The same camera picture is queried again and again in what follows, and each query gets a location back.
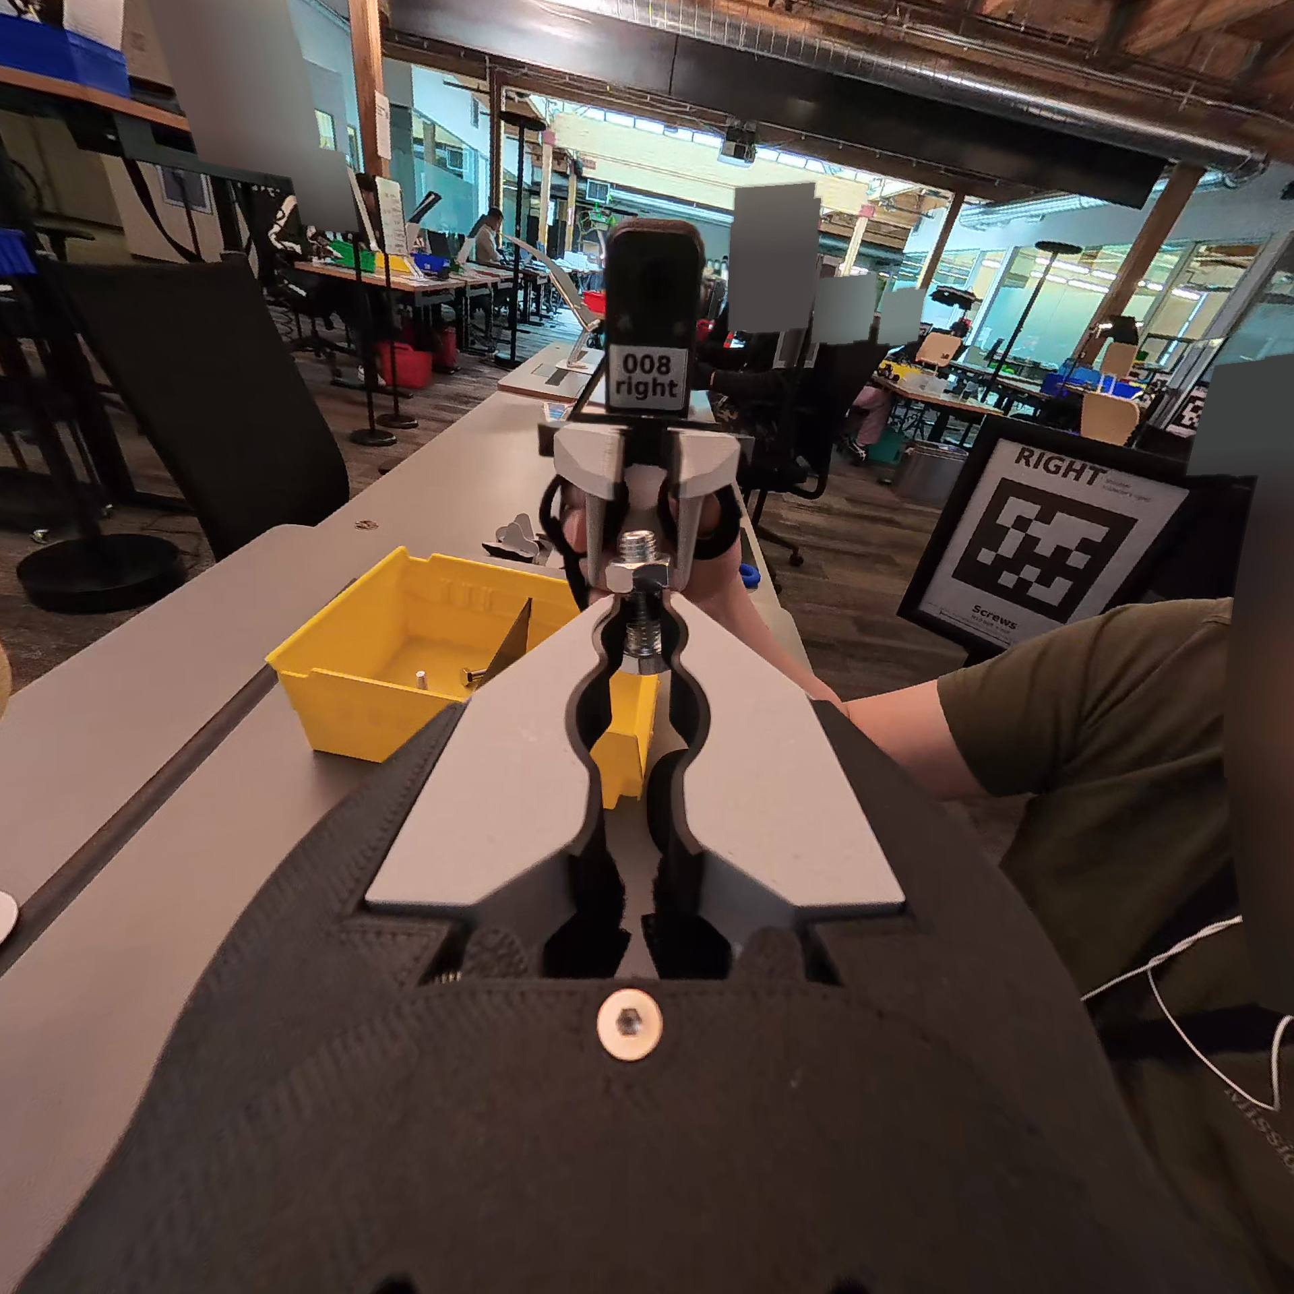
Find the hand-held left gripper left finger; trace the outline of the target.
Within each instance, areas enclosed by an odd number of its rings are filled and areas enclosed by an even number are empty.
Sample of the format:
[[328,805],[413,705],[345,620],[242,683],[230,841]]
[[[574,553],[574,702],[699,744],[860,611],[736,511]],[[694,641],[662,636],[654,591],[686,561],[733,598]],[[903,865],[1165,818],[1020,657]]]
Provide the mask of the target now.
[[504,929],[551,976],[615,976],[630,934],[593,746],[612,720],[619,612],[596,601],[461,707],[369,908]]

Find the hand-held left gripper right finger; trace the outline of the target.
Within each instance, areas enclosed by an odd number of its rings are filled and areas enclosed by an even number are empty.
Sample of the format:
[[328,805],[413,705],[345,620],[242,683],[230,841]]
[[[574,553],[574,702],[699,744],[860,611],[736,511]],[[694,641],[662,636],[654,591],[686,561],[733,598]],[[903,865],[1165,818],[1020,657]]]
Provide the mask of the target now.
[[890,918],[905,894],[826,720],[783,672],[667,593],[668,720],[683,747],[646,781],[659,850],[643,937],[660,979],[725,979],[765,929]]

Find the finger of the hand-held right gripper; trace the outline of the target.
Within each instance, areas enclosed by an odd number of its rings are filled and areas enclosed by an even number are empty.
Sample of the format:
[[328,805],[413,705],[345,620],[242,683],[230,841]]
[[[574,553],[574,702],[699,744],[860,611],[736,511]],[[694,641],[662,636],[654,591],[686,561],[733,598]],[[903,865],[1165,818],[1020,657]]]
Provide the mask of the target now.
[[623,477],[623,431],[620,427],[557,427],[554,432],[557,477],[585,497],[586,562],[606,567],[609,516]]
[[670,437],[665,535],[673,554],[670,588],[683,591],[697,559],[717,559],[738,542],[741,448],[726,432],[672,429]]

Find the yellow plastic bin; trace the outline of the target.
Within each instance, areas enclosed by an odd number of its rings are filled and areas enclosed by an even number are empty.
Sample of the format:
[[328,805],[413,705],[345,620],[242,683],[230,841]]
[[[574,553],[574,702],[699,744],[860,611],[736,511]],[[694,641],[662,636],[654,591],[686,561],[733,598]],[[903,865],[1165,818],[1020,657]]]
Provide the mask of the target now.
[[[405,546],[377,561],[270,656],[316,752],[386,757],[445,705],[463,702],[461,669],[488,667],[524,606],[535,649],[577,611],[564,580]],[[427,689],[414,686],[426,670]]]

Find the person's right forearm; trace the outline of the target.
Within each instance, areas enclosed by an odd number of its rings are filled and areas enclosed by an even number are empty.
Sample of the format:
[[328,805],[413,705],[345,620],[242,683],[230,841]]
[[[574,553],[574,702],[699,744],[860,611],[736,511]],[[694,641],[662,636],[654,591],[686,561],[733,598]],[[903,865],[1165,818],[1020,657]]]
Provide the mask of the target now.
[[707,595],[701,604],[723,628],[781,670],[808,697],[834,704],[937,800],[964,800],[987,794],[951,736],[935,681],[856,701],[840,701],[810,667],[781,648],[741,583],[728,591]]

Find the grey cloud-shaped stand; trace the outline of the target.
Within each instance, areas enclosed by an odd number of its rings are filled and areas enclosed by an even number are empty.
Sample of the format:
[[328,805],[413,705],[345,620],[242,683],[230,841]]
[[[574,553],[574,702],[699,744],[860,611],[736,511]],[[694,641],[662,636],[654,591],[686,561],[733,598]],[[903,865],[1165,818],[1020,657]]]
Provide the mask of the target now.
[[543,567],[553,554],[546,535],[535,530],[527,513],[517,513],[509,522],[495,530],[493,542],[482,542],[484,551],[496,559],[508,559]]

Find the black office chair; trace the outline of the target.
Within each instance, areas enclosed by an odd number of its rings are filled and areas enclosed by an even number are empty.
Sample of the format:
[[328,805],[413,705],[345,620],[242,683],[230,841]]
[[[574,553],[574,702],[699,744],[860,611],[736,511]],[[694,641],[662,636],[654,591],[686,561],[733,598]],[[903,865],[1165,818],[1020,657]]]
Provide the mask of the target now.
[[775,427],[752,448],[739,471],[739,490],[760,543],[783,546],[791,567],[800,567],[800,548],[760,524],[770,493],[791,493],[815,501],[826,492],[832,447],[845,427],[856,395],[873,378],[889,347],[882,342],[824,345],[811,368],[797,368],[795,382],[781,405]]

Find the silver waste bin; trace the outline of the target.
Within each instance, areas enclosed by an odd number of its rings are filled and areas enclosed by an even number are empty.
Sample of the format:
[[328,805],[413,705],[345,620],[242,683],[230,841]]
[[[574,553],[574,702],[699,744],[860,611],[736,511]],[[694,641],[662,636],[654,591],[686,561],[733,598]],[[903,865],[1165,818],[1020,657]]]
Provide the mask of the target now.
[[943,508],[967,461],[961,447],[911,440],[898,456],[893,493],[906,501]]

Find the framed marker sign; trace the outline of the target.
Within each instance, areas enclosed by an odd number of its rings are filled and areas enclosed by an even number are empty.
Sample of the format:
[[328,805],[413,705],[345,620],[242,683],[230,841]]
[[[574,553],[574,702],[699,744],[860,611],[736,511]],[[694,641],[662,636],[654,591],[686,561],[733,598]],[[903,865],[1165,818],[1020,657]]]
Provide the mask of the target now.
[[1191,506],[1154,455],[987,416],[897,615],[990,659],[1139,601]]

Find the black upright panel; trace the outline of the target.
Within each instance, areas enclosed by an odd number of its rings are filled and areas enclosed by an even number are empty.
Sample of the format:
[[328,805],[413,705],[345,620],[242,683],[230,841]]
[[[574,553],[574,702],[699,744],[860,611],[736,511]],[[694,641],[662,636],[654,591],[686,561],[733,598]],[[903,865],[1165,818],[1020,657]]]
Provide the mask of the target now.
[[50,271],[215,559],[347,505],[342,450],[247,263]]

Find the black pole lamp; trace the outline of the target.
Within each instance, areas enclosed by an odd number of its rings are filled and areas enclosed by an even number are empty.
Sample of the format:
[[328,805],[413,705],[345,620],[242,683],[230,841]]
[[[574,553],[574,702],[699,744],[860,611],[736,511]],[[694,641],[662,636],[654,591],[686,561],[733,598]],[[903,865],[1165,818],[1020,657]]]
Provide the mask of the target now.
[[82,415],[95,416],[83,350],[56,292],[50,257],[8,151],[1,151],[3,283],[16,305],[3,307],[3,378],[24,411],[70,532],[37,545],[19,561],[27,599],[58,614],[104,614],[159,601],[183,583],[183,558],[157,535],[104,530],[104,501],[95,472],[83,480],[66,432],[78,434]]

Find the wooden top work desk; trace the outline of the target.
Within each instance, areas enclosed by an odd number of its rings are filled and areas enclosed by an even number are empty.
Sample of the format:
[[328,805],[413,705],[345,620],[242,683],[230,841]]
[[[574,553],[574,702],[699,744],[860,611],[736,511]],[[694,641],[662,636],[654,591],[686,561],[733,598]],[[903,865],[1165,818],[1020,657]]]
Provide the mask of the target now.
[[1,87],[3,109],[58,116],[83,149],[283,193],[294,188],[286,175],[202,161],[183,114],[101,88],[9,67],[1,69]]

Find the blue storage bin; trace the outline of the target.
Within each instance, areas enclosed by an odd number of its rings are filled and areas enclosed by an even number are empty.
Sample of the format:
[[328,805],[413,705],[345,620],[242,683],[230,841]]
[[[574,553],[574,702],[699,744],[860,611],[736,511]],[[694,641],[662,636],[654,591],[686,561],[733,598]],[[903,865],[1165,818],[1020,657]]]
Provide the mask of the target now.
[[13,13],[1,14],[1,66],[130,98],[119,50]]

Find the wooden post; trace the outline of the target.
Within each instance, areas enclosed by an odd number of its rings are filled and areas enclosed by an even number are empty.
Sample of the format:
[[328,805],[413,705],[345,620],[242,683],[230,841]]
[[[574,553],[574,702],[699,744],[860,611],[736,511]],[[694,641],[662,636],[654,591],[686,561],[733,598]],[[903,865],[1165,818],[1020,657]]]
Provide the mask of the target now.
[[363,169],[389,178],[389,99],[382,80],[381,8],[347,1],[352,67],[360,117]]

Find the silver ribbed air duct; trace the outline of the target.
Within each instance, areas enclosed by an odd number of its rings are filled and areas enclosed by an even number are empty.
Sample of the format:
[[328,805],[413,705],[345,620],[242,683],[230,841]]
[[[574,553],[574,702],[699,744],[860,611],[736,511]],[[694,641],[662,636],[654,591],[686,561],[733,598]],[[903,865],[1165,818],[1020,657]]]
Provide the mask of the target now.
[[979,109],[995,117],[1085,135],[1112,146],[1237,173],[1274,161],[1262,143],[1217,128],[1149,117],[1125,104],[1093,104],[1075,90],[937,56],[858,51],[850,74],[887,88]]

